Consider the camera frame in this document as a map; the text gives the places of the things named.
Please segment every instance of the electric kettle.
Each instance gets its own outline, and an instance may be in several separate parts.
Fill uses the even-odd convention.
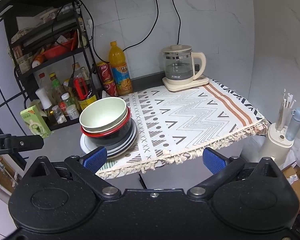
[[[188,45],[171,45],[162,49],[162,54],[166,74],[164,83],[170,85],[190,84],[202,75],[207,63],[202,52],[192,52],[192,47]],[[194,70],[194,58],[201,60],[197,73]]]

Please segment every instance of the light blue bottle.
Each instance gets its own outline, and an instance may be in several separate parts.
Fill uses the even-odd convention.
[[[288,141],[293,141],[300,129],[300,107],[291,111],[292,118],[286,132]]]

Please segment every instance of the orange bottle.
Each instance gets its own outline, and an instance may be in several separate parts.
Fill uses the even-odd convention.
[[[119,95],[124,96],[133,92],[126,57],[122,49],[117,46],[116,41],[112,41],[110,45],[109,62],[112,68],[114,81],[117,84]]]

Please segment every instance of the tablecloth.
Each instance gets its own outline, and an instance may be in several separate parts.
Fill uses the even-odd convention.
[[[202,156],[255,134],[265,134],[268,122],[247,99],[223,84],[210,83],[170,92],[164,86],[122,97],[138,126],[132,147],[108,160],[96,173],[103,179]]]

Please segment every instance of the stack of plates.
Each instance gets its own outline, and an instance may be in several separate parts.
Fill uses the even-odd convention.
[[[127,151],[138,134],[137,125],[130,115],[130,109],[121,98],[104,98],[86,107],[79,118],[81,149],[87,154],[104,146],[108,158]]]

